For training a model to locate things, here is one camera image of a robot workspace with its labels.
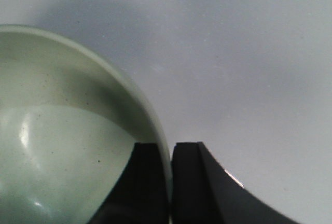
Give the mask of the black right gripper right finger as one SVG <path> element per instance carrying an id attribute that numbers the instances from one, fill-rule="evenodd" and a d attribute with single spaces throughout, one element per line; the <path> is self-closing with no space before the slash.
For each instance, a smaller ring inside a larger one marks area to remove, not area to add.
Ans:
<path id="1" fill-rule="evenodd" d="M 177 143 L 172 154 L 173 223 L 294 223 L 240 186 L 204 143 Z"/>

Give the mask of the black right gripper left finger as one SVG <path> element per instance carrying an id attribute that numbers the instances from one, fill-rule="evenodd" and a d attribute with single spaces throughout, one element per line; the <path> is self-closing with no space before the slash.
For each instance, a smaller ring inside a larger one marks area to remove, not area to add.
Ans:
<path id="1" fill-rule="evenodd" d="M 169 201 L 157 144 L 135 143 L 115 186 L 89 223 L 168 223 Z"/>

